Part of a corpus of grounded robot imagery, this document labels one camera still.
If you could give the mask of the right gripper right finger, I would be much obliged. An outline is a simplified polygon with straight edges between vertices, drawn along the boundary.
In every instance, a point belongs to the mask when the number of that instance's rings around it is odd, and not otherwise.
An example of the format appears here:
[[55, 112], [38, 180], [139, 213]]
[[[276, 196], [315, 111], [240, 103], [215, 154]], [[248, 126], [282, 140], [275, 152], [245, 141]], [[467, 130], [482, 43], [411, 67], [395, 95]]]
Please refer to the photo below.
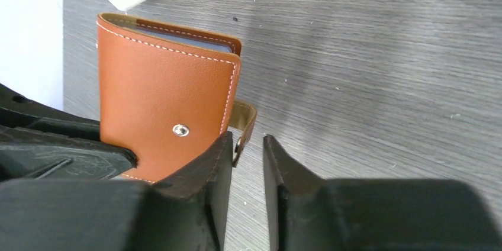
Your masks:
[[451, 179], [323, 179], [263, 138], [271, 250], [500, 250], [480, 195]]

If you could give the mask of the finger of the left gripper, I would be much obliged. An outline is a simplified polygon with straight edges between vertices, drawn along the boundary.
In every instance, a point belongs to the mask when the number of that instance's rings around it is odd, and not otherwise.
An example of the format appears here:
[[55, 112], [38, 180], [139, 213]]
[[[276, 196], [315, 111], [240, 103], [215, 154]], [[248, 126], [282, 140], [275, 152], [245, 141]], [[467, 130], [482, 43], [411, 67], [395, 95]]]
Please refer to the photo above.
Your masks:
[[100, 141], [99, 121], [57, 110], [1, 85], [1, 181], [112, 179], [136, 167], [129, 149]]

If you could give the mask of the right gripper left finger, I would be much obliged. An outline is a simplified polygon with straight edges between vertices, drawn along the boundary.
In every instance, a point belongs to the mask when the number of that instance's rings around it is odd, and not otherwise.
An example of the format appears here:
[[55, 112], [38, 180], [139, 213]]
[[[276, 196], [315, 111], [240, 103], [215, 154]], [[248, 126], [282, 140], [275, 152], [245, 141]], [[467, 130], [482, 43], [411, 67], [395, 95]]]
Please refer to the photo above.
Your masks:
[[223, 250], [233, 136], [156, 184], [10, 180], [1, 185], [2, 250]]

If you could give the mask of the brown leather card holder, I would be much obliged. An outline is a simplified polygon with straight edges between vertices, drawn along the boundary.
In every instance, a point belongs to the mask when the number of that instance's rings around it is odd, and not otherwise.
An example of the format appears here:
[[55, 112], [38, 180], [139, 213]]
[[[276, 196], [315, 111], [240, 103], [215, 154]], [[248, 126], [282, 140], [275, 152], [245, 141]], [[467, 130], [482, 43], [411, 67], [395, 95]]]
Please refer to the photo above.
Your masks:
[[137, 157], [123, 179], [159, 182], [229, 127], [241, 131], [233, 145], [239, 161], [257, 112], [235, 98], [238, 38], [107, 12], [96, 24], [100, 139]]

